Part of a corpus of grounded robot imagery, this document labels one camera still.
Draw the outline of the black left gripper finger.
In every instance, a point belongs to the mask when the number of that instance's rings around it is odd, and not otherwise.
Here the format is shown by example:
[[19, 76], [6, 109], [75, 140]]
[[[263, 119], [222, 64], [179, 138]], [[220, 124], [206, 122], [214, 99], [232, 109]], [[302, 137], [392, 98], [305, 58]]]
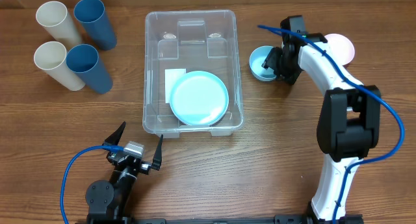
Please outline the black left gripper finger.
[[105, 139], [103, 145], [118, 145], [124, 132], [126, 122], [124, 121], [108, 138]]
[[159, 143], [157, 145], [157, 148], [155, 150], [155, 154], [153, 156], [153, 162], [151, 165], [151, 168], [154, 170], [160, 170], [161, 164], [162, 164], [162, 144], [163, 144], [163, 135], [159, 138]]

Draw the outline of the light blue plastic bowl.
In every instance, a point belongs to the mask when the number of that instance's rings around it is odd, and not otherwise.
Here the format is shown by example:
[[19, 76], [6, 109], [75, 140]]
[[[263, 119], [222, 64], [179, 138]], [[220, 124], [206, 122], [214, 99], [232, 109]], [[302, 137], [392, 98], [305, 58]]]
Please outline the light blue plastic bowl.
[[272, 46], [264, 45], [256, 48], [250, 55], [249, 65], [253, 76], [263, 82], [273, 81], [276, 79], [274, 70], [271, 68], [264, 68], [262, 65], [272, 50]]

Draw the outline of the light blue plastic plate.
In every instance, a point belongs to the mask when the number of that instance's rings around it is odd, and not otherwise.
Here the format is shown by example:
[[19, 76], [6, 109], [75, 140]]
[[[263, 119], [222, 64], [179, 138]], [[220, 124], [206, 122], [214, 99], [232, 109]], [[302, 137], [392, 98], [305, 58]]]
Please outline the light blue plastic plate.
[[175, 117], [186, 125], [214, 125], [228, 109], [228, 89], [212, 73], [191, 71], [172, 86], [169, 104]]

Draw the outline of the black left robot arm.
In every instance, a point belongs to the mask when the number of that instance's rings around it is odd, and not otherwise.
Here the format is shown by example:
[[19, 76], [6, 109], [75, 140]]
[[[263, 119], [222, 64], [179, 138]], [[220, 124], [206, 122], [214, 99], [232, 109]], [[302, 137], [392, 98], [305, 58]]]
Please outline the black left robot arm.
[[152, 162], [142, 159], [144, 146], [133, 141], [124, 147], [118, 145], [126, 123], [123, 122], [102, 144], [108, 151], [107, 160], [114, 166], [109, 180], [97, 180], [86, 191], [87, 223], [134, 223], [125, 213], [129, 195], [139, 174], [160, 170], [163, 137], [159, 138]]

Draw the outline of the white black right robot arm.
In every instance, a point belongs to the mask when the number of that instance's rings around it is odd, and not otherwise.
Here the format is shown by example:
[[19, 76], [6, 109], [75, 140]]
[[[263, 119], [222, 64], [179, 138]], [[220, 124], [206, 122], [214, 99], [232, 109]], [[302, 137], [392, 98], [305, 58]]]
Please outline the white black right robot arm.
[[290, 85], [304, 71], [324, 96], [317, 125], [324, 165], [302, 221], [362, 223], [362, 216], [346, 215], [345, 204], [359, 162], [378, 143], [380, 104], [344, 81], [351, 74], [342, 65], [334, 69], [327, 39], [308, 33], [301, 15], [285, 18], [280, 27], [282, 45], [271, 49], [262, 66]]

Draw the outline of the pink plastic bowl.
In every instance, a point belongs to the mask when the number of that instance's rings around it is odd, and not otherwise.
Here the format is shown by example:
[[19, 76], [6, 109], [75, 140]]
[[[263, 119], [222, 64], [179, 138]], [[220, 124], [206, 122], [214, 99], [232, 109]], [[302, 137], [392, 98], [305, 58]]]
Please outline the pink plastic bowl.
[[334, 59], [342, 65], [348, 65], [355, 57], [355, 47], [353, 43], [342, 34], [327, 34], [325, 39], [331, 49]]

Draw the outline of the dark blue cup near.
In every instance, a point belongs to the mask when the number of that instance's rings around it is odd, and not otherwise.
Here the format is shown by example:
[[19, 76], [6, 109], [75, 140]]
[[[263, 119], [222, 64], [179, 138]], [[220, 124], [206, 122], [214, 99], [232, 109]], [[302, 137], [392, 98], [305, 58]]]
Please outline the dark blue cup near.
[[66, 56], [66, 64], [89, 88], [104, 94], [112, 89], [113, 81], [98, 50], [89, 44], [71, 48]]

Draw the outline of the dark blue cup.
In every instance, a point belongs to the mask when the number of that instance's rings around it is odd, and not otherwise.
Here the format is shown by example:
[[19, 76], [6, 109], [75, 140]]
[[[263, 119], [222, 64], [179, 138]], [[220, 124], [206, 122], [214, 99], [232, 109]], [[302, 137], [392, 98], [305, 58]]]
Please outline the dark blue cup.
[[66, 64], [89, 88], [104, 94], [112, 89], [113, 81], [98, 50], [89, 44], [71, 48], [66, 56]]
[[101, 50], [116, 47], [117, 38], [101, 0], [80, 0], [74, 8], [74, 16]]

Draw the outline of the clear plastic storage bin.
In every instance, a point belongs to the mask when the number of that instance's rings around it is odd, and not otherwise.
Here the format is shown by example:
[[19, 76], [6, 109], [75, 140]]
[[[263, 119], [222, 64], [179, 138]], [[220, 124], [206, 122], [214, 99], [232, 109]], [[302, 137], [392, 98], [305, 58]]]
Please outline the clear plastic storage bin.
[[[229, 136], [244, 123], [237, 21], [231, 10], [150, 12], [145, 20], [142, 126], [150, 134], [178, 138], [183, 132]], [[180, 76], [204, 71], [225, 85], [229, 102], [213, 124], [188, 125], [169, 104]]]

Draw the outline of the cream cup near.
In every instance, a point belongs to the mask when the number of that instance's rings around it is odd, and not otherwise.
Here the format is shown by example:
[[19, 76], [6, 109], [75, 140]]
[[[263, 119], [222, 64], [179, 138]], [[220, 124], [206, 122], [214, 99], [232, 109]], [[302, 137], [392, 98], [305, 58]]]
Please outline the cream cup near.
[[35, 51], [35, 65], [71, 91], [79, 91], [85, 83], [66, 65], [66, 47], [57, 41], [46, 42]]

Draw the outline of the cream cup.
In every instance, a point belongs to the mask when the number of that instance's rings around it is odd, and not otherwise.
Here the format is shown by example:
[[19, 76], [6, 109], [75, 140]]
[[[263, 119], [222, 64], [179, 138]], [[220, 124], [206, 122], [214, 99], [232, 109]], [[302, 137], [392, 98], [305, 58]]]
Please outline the cream cup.
[[57, 41], [46, 42], [35, 51], [35, 65], [71, 91], [79, 91], [85, 83], [66, 65], [66, 47]]
[[83, 43], [66, 5], [59, 1], [42, 4], [36, 11], [36, 21], [67, 50]]

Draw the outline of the dark blue cup far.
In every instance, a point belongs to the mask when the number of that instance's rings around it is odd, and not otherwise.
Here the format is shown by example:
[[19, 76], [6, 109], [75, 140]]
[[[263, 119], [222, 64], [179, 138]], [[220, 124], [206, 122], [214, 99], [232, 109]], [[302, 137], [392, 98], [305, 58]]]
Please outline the dark blue cup far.
[[101, 0], [80, 0], [74, 8], [74, 16], [101, 50], [116, 47], [117, 38]]

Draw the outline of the cream cup far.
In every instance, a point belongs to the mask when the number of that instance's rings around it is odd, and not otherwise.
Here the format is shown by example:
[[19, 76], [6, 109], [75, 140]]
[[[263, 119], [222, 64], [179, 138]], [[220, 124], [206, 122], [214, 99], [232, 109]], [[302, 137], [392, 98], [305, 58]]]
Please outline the cream cup far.
[[59, 1], [42, 4], [36, 11], [36, 21], [67, 50], [83, 43], [66, 5]]

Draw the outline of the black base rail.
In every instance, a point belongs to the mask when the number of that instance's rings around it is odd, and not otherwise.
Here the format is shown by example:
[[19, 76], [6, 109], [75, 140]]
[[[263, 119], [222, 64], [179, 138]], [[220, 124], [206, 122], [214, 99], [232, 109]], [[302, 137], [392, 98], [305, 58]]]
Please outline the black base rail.
[[271, 218], [226, 218], [226, 219], [134, 219], [127, 218], [116, 221], [83, 221], [83, 223], [132, 223], [132, 224], [313, 224], [327, 223], [332, 221], [315, 220], [303, 215], [276, 215]]

